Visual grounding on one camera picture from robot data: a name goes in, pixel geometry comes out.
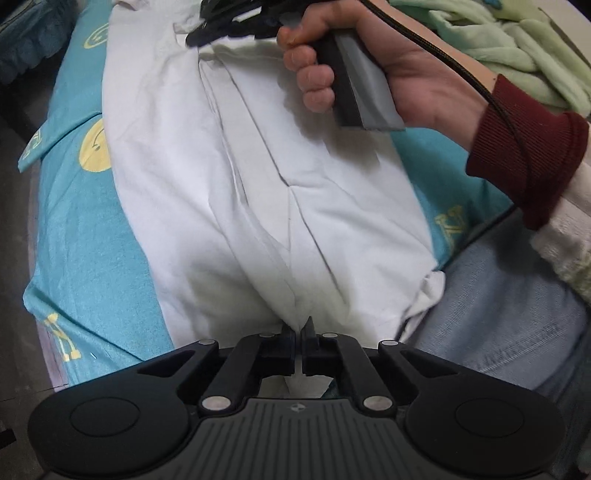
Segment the right forearm red cuff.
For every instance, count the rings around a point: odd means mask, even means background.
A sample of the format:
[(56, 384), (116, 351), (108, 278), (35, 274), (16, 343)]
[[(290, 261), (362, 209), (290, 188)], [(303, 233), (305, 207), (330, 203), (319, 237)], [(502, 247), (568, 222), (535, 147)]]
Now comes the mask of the right forearm red cuff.
[(590, 123), (554, 114), (497, 77), (467, 163), (507, 195), (534, 232), (533, 249), (585, 302), (590, 301)]

